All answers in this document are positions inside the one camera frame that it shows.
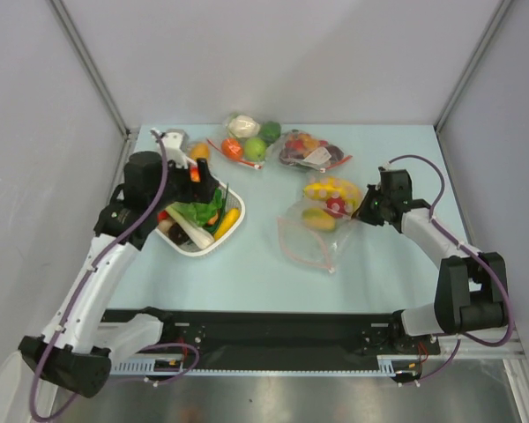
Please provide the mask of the green lettuce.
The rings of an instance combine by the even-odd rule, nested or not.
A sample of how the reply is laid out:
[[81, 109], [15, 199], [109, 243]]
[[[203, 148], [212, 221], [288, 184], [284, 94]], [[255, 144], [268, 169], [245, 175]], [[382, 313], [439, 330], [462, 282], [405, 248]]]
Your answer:
[[222, 190], [217, 188], [209, 203], [173, 203], [165, 211], [199, 249], [207, 249], [214, 240], [204, 226], [217, 221], [222, 205]]

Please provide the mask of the green orange mango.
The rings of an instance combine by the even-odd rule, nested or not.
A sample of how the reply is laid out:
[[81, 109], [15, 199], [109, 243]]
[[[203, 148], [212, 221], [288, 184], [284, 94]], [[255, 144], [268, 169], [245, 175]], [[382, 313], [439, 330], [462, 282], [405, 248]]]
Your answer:
[[337, 225], [337, 220], [334, 217], [325, 210], [316, 207], [303, 210], [301, 219], [307, 228], [321, 232], [332, 232]]

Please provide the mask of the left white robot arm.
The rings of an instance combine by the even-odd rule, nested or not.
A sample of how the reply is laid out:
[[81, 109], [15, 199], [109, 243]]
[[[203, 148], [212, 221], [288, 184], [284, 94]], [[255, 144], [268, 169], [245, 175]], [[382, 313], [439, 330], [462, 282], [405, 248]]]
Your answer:
[[119, 326], [107, 345], [96, 335], [107, 305], [127, 268], [158, 225], [158, 215], [174, 203], [209, 204], [220, 186], [205, 159], [178, 167], [160, 153], [133, 153], [101, 211], [89, 257], [63, 305], [39, 336], [19, 344], [35, 376], [82, 397], [94, 397], [113, 365], [151, 346], [165, 353], [178, 329], [168, 311], [147, 307]]

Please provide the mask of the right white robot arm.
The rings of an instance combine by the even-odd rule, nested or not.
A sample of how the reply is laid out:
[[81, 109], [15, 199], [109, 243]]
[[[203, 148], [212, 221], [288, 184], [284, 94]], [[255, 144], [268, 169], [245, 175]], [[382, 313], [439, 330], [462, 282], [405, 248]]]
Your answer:
[[389, 331], [391, 347], [410, 353], [425, 335], [469, 336], [472, 331], [504, 327], [511, 336], [514, 322], [507, 294], [503, 258], [464, 244], [436, 218], [434, 207], [413, 198], [405, 169], [379, 168], [380, 182], [369, 185], [353, 215], [372, 226], [391, 225], [413, 241], [438, 269], [433, 302], [396, 313], [399, 325]]

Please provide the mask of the orange mango in bag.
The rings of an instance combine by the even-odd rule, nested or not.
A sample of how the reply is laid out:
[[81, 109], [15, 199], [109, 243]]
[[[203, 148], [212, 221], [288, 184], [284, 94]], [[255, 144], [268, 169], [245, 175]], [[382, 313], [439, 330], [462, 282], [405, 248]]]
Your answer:
[[204, 159], [209, 160], [211, 152], [207, 143], [198, 142], [195, 143], [189, 151], [189, 157], [192, 160]]

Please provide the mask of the zip bag with vegetables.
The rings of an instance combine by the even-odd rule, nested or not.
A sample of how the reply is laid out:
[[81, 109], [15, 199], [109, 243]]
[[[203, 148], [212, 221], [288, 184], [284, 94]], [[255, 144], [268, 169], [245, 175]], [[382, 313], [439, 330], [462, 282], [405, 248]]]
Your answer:
[[234, 112], [226, 118], [220, 130], [206, 139], [206, 143], [230, 162], [262, 170], [281, 132], [278, 121], [259, 120]]

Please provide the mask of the zip bag with dark fruits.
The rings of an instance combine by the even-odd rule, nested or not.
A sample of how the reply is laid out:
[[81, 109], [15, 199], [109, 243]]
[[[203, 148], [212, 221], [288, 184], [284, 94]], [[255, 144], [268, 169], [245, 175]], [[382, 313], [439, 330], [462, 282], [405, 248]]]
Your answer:
[[353, 158], [337, 145], [302, 130], [290, 130], [274, 143], [279, 163], [325, 173]]

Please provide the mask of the orange persimmon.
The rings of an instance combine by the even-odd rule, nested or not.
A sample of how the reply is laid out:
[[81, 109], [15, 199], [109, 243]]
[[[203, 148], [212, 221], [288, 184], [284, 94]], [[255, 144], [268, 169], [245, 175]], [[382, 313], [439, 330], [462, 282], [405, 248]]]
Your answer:
[[200, 173], [197, 166], [189, 167], [190, 180], [192, 182], [201, 182]]

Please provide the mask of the red spotted mushroom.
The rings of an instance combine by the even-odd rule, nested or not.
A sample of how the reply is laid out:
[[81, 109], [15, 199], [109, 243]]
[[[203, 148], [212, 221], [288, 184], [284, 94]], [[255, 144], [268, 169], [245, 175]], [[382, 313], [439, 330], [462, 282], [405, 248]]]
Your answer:
[[325, 211], [335, 219], [343, 219], [349, 215], [346, 202], [341, 197], [331, 197], [325, 202]]

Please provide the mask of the yellow banana in basket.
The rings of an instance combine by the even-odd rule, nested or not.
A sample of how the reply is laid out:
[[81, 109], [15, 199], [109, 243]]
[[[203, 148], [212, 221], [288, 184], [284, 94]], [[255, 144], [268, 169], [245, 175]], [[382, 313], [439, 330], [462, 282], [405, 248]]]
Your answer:
[[221, 219], [220, 224], [213, 235], [214, 240], [218, 241], [220, 238], [222, 238], [239, 219], [240, 215], [241, 212], [238, 208], [232, 208], [227, 211]]

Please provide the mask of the white plastic basket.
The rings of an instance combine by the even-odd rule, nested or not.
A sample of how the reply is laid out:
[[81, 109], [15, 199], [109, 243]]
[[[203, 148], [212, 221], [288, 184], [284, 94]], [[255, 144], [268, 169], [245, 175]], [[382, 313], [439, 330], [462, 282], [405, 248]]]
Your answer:
[[209, 204], [175, 203], [163, 210], [154, 233], [183, 256], [198, 258], [223, 244], [244, 217], [242, 199], [220, 182]]

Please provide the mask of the yellow corn cob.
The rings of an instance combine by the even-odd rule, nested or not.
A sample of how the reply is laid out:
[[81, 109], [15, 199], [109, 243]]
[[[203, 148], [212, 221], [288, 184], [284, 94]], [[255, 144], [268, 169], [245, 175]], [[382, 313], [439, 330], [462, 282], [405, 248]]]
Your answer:
[[312, 177], [302, 192], [306, 198], [317, 201], [340, 198], [352, 208], [357, 208], [362, 201], [362, 193], [357, 185], [341, 178], [325, 175]]

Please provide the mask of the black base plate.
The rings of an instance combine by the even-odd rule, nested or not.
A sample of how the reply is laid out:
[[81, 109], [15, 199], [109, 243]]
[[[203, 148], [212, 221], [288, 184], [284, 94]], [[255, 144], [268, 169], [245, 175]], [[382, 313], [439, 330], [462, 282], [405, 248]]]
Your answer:
[[184, 341], [206, 371], [342, 372], [373, 370], [382, 355], [437, 356], [429, 336], [410, 337], [392, 314], [146, 312], [164, 322], [166, 342]]

